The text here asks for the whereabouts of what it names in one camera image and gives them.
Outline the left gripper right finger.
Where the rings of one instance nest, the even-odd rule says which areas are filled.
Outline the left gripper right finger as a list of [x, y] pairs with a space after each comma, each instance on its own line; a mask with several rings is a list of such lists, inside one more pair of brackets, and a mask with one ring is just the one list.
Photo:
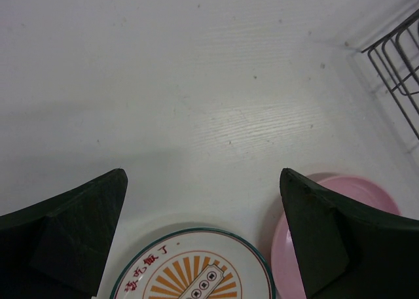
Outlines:
[[280, 194], [307, 298], [417, 298], [418, 221], [329, 190], [291, 168]]

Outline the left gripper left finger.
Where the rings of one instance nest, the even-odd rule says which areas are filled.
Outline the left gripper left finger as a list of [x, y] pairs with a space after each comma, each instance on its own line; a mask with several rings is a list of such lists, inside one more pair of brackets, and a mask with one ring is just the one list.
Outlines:
[[1, 297], [97, 296], [127, 187], [117, 168], [1, 216]]

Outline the pink plastic plate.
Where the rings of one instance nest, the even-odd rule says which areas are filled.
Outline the pink plastic plate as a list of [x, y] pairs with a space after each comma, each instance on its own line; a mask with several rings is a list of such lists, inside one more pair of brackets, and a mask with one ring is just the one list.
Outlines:
[[[378, 184], [360, 176], [314, 173], [308, 178], [325, 188], [376, 209], [400, 215], [394, 199]], [[280, 298], [305, 298], [299, 266], [285, 215], [280, 217], [271, 246], [270, 263]]]

